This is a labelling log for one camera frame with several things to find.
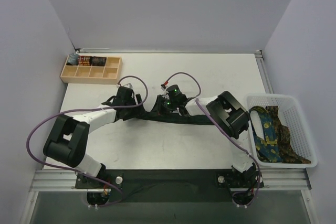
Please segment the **dark green tie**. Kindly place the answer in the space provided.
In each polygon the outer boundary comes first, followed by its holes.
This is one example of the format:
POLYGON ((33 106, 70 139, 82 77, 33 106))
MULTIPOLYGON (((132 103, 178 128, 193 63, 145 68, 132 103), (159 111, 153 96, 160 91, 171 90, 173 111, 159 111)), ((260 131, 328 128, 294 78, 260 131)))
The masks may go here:
POLYGON ((165 115, 165 114, 155 114, 147 112, 143 114, 138 114, 131 118, 145 121, 170 123, 170 124, 213 125, 210 119, 204 114, 195 116, 182 116, 177 113, 169 113, 165 115))

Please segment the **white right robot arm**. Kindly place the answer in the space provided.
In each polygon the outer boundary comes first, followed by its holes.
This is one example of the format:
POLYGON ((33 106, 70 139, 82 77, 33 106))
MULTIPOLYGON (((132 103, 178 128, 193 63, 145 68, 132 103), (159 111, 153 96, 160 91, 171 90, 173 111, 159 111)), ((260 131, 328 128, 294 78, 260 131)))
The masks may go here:
POLYGON ((251 182, 255 162, 243 147, 239 135, 248 130, 250 116, 243 105, 228 91, 210 98, 188 98, 179 86, 161 85, 164 94, 158 95, 150 114, 164 123, 216 125, 229 137, 233 156, 233 181, 239 187, 251 182))

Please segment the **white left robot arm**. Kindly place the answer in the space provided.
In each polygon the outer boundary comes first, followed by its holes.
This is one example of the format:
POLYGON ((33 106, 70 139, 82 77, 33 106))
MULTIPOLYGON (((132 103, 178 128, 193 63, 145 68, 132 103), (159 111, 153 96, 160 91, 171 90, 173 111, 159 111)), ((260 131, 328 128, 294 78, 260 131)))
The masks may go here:
POLYGON ((57 116, 43 154, 88 175, 87 182, 92 187, 102 187, 106 183, 106 167, 86 153, 89 134, 107 124, 138 116, 143 109, 141 102, 141 95, 133 89, 119 87, 116 95, 102 102, 96 111, 57 116))

